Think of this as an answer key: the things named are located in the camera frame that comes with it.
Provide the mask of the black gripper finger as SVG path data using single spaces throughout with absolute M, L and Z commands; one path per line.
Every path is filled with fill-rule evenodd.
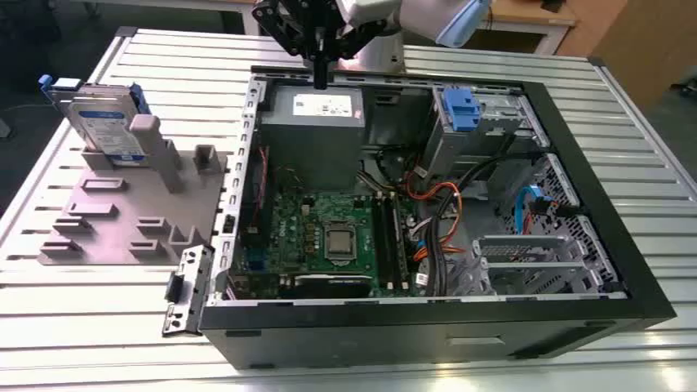
M 331 77 L 331 63 L 349 60 L 363 47 L 383 32 L 383 21 L 375 20 L 352 28 L 347 33 L 340 33 L 347 25 L 332 21 L 324 27 L 321 35 L 321 88 L 328 87 Z
M 252 16 L 263 30 L 275 38 L 283 49 L 300 56 L 313 71 L 313 87 L 321 89 L 321 47 L 317 32 L 313 38 L 304 38 L 300 27 L 291 19 L 283 1 L 256 1 Z

